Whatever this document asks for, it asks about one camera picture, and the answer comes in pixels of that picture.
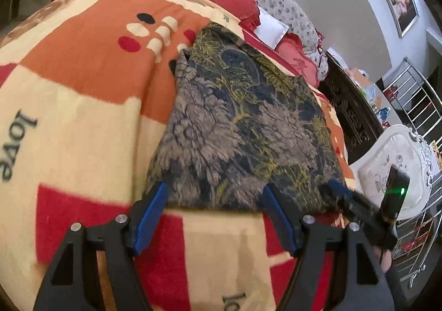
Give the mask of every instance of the picture frame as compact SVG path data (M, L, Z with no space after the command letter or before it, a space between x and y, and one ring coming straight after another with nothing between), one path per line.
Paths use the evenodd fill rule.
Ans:
M404 38L404 35L419 19L416 2L415 0L387 0L387 3L395 21L399 38Z

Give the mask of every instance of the white chair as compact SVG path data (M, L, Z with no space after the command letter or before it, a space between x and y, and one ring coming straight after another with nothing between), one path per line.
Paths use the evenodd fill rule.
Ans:
M410 177L398 220L412 218L425 207L432 189L432 151L425 140L404 125L385 130L370 150L350 165L358 191L381 206L390 166Z

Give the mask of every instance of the dark floral cloth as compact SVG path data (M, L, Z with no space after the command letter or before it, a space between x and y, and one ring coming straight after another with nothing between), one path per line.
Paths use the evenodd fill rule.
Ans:
M285 75L238 36L210 23L176 63L177 97L146 189L169 205L260 210L273 182L305 212L323 212L318 186L344 183L323 112L302 77Z

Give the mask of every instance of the dark wooden cabinet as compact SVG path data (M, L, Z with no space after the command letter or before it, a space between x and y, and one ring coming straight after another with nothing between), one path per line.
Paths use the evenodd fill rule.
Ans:
M336 110L344 132L348 163L352 164L373 146L383 128L359 89L329 54L328 65L328 75L319 84L319 91Z

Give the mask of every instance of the metal bolt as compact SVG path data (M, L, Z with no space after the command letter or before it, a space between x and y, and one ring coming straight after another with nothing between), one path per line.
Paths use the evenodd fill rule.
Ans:
M71 230L72 231L79 231L79 229L81 229L81 224L80 223L73 223L71 225Z
M127 215L126 214L117 215L115 221L119 224L124 224L127 221Z
M350 227L350 230L355 231L355 232L359 231L359 229L360 229L360 226L357 223L350 223L348 225L348 227Z
M304 215L302 217L302 221L304 221L308 225L311 225L315 222L315 218L311 215Z

